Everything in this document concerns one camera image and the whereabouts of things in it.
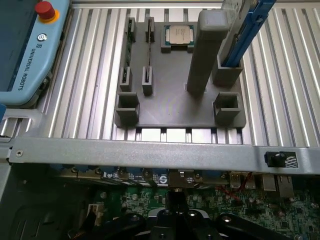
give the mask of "connector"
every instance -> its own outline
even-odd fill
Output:
[[[102,216],[104,215],[104,210],[105,210],[105,206],[103,203],[89,204],[86,215],[88,216],[90,211],[92,211],[96,215],[94,225],[100,226],[102,221]]]
[[[277,176],[277,190],[282,198],[294,198],[294,186],[291,176]]]

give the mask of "capacitor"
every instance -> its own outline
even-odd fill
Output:
[[[300,235],[295,235],[294,240],[303,240],[304,238]]]
[[[132,194],[131,196],[133,201],[137,201],[138,200],[138,194]]]
[[[128,208],[128,203],[125,201],[121,204],[121,208],[126,209]]]
[[[276,217],[282,218],[286,216],[286,212],[282,209],[277,209],[277,210],[274,210],[273,215],[275,215]]]
[[[106,198],[107,198],[107,193],[106,193],[105,191],[103,191],[102,193],[100,193],[100,198],[106,199]]]
[[[313,202],[313,203],[311,203],[311,207],[312,207],[313,209],[318,209],[318,208],[319,208],[319,204]]]

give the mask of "square holder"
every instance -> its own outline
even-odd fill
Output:
[[[220,57],[218,55],[213,64],[211,73],[212,83],[218,87],[231,88],[237,81],[242,70],[242,61],[240,61],[239,67],[221,66]]]
[[[119,86],[122,92],[131,92],[132,89],[132,72],[131,68],[128,66],[126,68],[121,68],[120,75],[122,79],[120,79]]]
[[[149,66],[149,78],[147,79],[146,74],[147,74],[147,69],[144,66],[142,68],[142,89],[143,89],[143,94],[147,96],[151,96],[152,93],[154,92],[154,75],[152,72],[152,66]]]
[[[119,92],[115,108],[117,127],[134,126],[139,122],[140,103],[136,92]]]
[[[242,104],[238,92],[219,92],[213,102],[215,123],[219,126],[228,126],[241,112]]]

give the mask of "slotted aluminum surface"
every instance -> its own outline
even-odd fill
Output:
[[[77,3],[60,67],[34,110],[8,109],[10,137],[318,146],[320,3],[276,3],[243,57],[243,129],[120,129],[113,123],[126,16],[197,21],[221,3]]]

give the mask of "red emergency stop button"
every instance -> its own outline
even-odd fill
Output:
[[[40,1],[35,5],[35,12],[42,20],[51,20],[56,16],[54,7],[48,1]]]

